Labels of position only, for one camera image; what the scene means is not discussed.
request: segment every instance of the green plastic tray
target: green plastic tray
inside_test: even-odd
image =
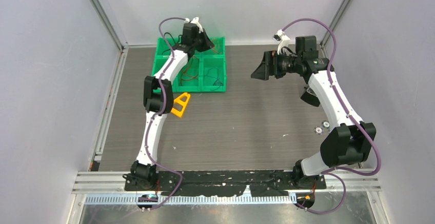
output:
[[[205,52],[196,52],[172,83],[173,92],[225,92],[227,89],[227,62],[225,38],[210,38],[215,47]],[[152,75],[167,61],[170,51],[163,38],[157,41]]]

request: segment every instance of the storage bin compartment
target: storage bin compartment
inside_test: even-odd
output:
[[[200,58],[194,55],[176,77],[178,92],[201,92]]]
[[[227,87],[226,60],[224,56],[204,56],[201,91],[225,92]]]
[[[225,56],[225,38],[210,38],[210,40],[214,43],[214,47],[208,51],[204,51],[204,56],[210,55],[223,55]]]
[[[175,42],[172,40],[171,37],[167,36],[166,39],[173,46],[173,45],[175,45],[176,41],[178,40],[178,36],[176,38],[174,38]],[[169,50],[169,46],[166,44],[165,40],[163,38],[159,38],[157,40],[157,48],[155,50],[155,56],[156,57],[159,57],[159,56],[168,57],[170,53],[171,53],[171,50]]]

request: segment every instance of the white connector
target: white connector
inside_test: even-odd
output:
[[[281,38],[281,42],[278,45],[278,55],[281,54],[281,50],[284,46],[288,47],[288,45],[290,44],[290,38],[285,35],[283,30],[278,30],[278,32],[276,32],[276,35],[278,35]]]
[[[201,26],[200,24],[200,18],[199,17],[195,17],[194,19],[192,19],[192,21],[190,21],[190,23],[196,24],[199,28],[199,32],[202,33],[204,32],[203,30],[203,26]]]

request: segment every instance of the metal corner post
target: metal corner post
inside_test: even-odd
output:
[[[329,28],[334,31],[337,27],[338,23],[340,22],[340,19],[343,17],[344,12],[346,12],[346,9],[349,7],[352,0],[343,0],[340,4],[339,9],[334,15],[334,18],[331,21],[331,24],[329,25]],[[331,34],[329,32],[326,32],[323,36],[323,39],[320,41],[320,46],[322,48],[325,48],[325,45],[328,43],[329,39],[331,38]]]
[[[115,32],[115,29],[112,26],[112,23],[110,23],[109,17],[107,16],[106,12],[103,9],[103,6],[101,5],[99,0],[90,0],[91,4],[93,5],[95,11],[97,12],[98,16],[100,17],[102,23],[104,24],[104,27],[109,32],[110,36],[112,37],[113,41],[115,42],[116,46],[119,50],[122,50],[123,44],[121,43],[120,38]]]

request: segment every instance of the cable clip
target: cable clip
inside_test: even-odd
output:
[[[346,114],[346,118],[349,118],[350,116],[354,117],[355,116],[355,111],[354,110],[349,110],[349,113]]]
[[[278,45],[278,50],[277,50],[278,55],[280,55],[282,48],[288,47],[291,40],[287,35],[285,35],[285,33],[281,29],[278,30],[278,32],[276,32],[276,34],[273,36],[273,38],[276,39],[277,41],[280,41],[280,44]]]

